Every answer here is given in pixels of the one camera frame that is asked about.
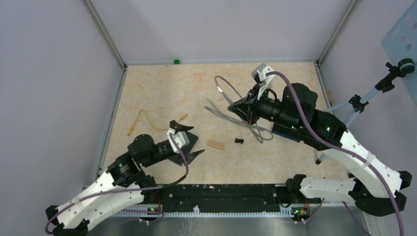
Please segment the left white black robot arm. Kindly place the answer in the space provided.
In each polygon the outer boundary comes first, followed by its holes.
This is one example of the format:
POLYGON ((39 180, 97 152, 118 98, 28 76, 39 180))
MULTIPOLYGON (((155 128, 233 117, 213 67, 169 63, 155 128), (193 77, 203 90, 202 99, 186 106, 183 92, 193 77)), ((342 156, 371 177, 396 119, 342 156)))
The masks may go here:
POLYGON ((152 203, 158 190, 183 181, 189 173, 189 161, 203 150, 192 152, 198 136, 192 126, 170 121, 167 139, 155 143, 149 134, 141 134, 128 145, 103 173, 76 197, 59 206, 49 206, 45 233, 53 236, 85 236, 103 220, 134 204, 152 203), (169 184, 157 184, 145 167, 179 157, 185 174, 169 184))

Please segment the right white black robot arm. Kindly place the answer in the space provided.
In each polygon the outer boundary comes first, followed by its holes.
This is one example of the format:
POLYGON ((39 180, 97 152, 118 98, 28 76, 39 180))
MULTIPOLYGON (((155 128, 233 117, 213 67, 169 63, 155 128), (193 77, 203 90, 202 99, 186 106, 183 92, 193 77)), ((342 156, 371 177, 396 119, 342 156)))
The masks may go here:
POLYGON ((255 125, 260 118, 272 122, 273 134, 322 151, 350 173, 348 179, 295 175, 286 181, 293 202, 314 198, 343 201, 374 216, 404 210, 407 198, 401 190, 411 184, 409 172, 387 167, 361 146, 336 116, 318 110, 317 93, 307 86, 293 83, 285 87, 282 99, 269 98, 269 93, 269 89, 261 93, 260 86, 255 85, 228 110, 249 125, 255 125))

